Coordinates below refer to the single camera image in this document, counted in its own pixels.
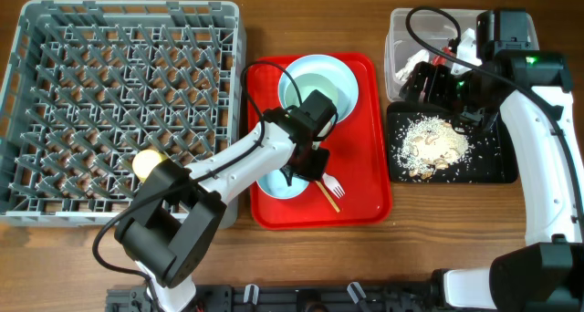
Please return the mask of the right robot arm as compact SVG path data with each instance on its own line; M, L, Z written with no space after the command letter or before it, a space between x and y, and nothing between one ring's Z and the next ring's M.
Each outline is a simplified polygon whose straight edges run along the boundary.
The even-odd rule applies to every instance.
M543 51L522 9L402 9L405 61L386 51L391 177L403 182L520 180L525 246L489 266L437 269L394 285L418 311L580 311L583 165L565 57Z

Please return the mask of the pale green bowl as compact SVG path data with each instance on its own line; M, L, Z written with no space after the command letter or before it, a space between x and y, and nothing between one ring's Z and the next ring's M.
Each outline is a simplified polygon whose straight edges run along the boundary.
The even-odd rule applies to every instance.
M284 74L278 83L278 98L284 109L325 111L326 123L315 141L323 141L339 120L339 91L330 79L316 73Z

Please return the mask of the red snack wrapper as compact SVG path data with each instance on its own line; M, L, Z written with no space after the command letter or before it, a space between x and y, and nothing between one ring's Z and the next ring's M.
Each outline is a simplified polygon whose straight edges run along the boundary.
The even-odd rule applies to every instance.
M456 56L456 53L453 52L450 47L443 47L442 52L448 56L451 56L451 57ZM440 55L435 55L432 59L432 64L434 66L439 66L439 65L445 66L447 63L448 63L448 60L445 57L440 56Z

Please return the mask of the white plastic fork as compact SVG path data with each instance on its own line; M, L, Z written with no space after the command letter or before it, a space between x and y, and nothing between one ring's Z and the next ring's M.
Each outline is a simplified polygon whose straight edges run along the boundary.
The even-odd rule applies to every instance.
M332 192L337 198L342 198L345 195L345 191L340 184L340 182L332 175L324 172L322 174L322 181L330 192Z

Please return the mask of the wooden chopstick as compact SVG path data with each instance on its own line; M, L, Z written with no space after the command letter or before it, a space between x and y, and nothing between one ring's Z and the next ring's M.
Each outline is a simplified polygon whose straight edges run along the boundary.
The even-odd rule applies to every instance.
M330 203L330 205L332 206L332 208L334 209L334 211L336 213L340 213L339 207L337 206L337 204L335 203L335 201L333 200L333 198L330 196L329 192L324 187L324 185L322 184L322 182L321 181L314 181L314 183L317 185L317 187L320 189L320 191L326 197L327 201Z

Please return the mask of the yellow plastic cup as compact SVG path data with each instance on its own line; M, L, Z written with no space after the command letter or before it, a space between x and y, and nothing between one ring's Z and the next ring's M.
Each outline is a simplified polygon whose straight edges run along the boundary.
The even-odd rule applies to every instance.
M144 150L138 152L131 164L134 174L141 182L145 182L152 170L168 157L155 150Z

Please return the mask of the pale blue bowl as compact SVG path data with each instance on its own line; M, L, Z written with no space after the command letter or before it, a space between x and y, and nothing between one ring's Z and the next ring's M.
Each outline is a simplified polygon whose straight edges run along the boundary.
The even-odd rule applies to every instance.
M292 199L305 191L309 182L293 176L291 184L287 183L281 171L273 171L256 181L260 190L268 196L280 200Z

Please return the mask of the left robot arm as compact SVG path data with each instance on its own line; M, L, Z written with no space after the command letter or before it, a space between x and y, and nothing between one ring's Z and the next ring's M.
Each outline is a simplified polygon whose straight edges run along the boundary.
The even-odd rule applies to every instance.
M155 307L182 311L191 303L191 274L242 191L274 171L287 183L322 177L329 151L318 142L336 116L334 103L313 90L297 106L267 109L250 133L210 158L151 168L114 237L148 277Z

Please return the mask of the white round plate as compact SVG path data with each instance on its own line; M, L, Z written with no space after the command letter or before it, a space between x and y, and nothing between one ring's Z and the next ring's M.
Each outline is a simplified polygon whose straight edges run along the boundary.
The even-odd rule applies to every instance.
M338 58L327 55L308 55L293 61L286 68L288 74L316 73L332 81L339 91L339 120L342 122L354 110L359 99L356 76Z

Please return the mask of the rice and food scraps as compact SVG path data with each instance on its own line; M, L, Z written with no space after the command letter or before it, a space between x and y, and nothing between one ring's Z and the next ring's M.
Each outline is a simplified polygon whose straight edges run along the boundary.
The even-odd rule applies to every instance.
M415 182L430 180L437 172L467 161L474 146L467 136L438 116L421 116L409 120L398 130L395 159L402 168L401 174Z

